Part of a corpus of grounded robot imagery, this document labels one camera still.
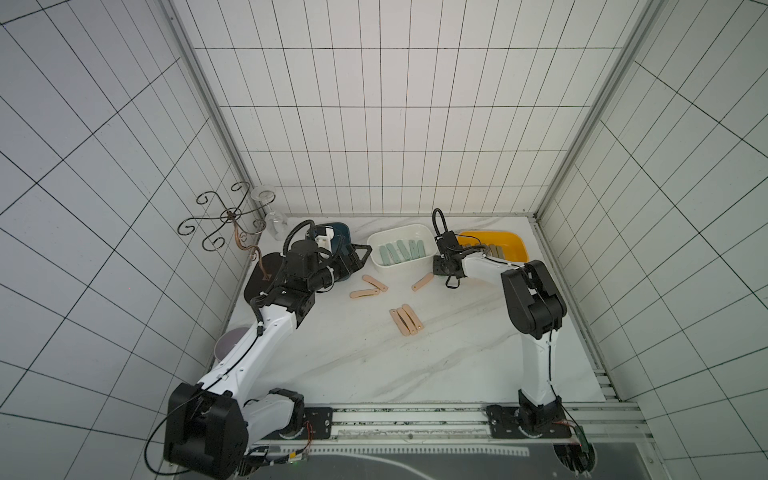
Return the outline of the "dark teal storage box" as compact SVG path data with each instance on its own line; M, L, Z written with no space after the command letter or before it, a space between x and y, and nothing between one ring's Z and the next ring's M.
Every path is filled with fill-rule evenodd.
M350 233L349 227L344 223L331 222L331 223L325 223L320 225L326 225L326 226L332 227L335 232L335 236L332 241L332 247L333 247L332 251L326 250L324 248L320 248L318 246L321 249L321 257L323 258L323 263L326 263L327 267L330 268L330 264L333 259L334 250L341 245L352 243L351 233ZM312 240L314 240L314 233L313 233L314 228L308 233L308 237L311 238Z

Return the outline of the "mint knife pair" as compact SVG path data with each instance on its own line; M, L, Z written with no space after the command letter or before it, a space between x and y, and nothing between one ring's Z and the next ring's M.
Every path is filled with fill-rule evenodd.
M380 256L381 256L381 264L383 266L389 266L389 265L392 264L392 261L390 259L388 250L387 250L385 245L381 245L379 247L379 253L380 253Z

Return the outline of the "white storage box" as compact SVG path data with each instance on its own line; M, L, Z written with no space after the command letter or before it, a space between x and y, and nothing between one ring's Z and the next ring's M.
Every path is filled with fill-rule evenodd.
M400 254L400 251L398 250L396 242L398 240L403 240L405 242L405 245L409 248L409 241L415 240L416 242L418 240L423 240L426 250L426 256L422 258L412 259L410 261L405 261ZM381 256L379 253L379 247L381 245L385 245L387 243L392 243L402 262L399 264L395 264L391 257L392 264L389 266L383 266L381 264ZM393 272L405 272L405 271L417 271L417 272L424 272L427 273L428 271L432 270L432 257L438 253L438 249L434 240L434 236L432 232L424 225L421 224L411 224L406 226L400 226L388 230L383 230L380 232L376 232L371 234L368 237L368 244L373 248L372 253L372 259L374 262L374 266L376 269L378 269L382 273L393 273Z

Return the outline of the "mint knife vertical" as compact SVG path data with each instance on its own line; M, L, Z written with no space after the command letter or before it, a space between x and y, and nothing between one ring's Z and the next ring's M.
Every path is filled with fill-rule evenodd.
M400 256L399 256L399 254L398 254L398 252L397 252L397 250L396 250L395 246L394 246L392 243L387 243L387 244L386 244L386 247L387 247L388 253L389 253L389 255L390 255L390 257L391 257L392 261L393 261L395 264L399 264L399 263L401 263L401 262L402 262L402 260L401 260L401 258L400 258Z

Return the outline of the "olive knife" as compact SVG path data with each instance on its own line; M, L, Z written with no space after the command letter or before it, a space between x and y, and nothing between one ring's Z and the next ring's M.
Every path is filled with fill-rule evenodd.
M504 248L501 245L490 244L489 251L493 257L506 260L507 257L504 252Z

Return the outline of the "yellow storage box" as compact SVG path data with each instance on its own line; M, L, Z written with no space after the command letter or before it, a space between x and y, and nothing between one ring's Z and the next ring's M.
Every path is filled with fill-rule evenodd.
M493 256L489 251L489 245L495 244L504 248L506 261L519 263L529 261L524 242L512 232L498 230L463 231L457 234L457 238L462 246L485 245L485 253L491 257Z

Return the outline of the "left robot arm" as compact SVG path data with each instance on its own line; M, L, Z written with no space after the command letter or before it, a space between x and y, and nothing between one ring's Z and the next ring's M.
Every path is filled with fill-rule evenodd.
M243 465L254 469L254 443L272 435L309 435L304 398L273 388L250 396L256 380L281 343L308 316L320 292L361 270L372 248L343 243L335 250L312 239L285 245L254 270L244 299L255 321L232 350L197 383L182 383L168 400L163 458L213 479L228 479Z

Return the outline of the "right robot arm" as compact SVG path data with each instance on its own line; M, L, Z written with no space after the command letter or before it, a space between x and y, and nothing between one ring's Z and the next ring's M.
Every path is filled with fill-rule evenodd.
M537 437L562 421L565 412L553 385L553 363L567 306L547 266L539 260L508 262L479 252L443 253L433 257L433 273L456 280L478 279L501 288L510 321L522 335L519 429Z

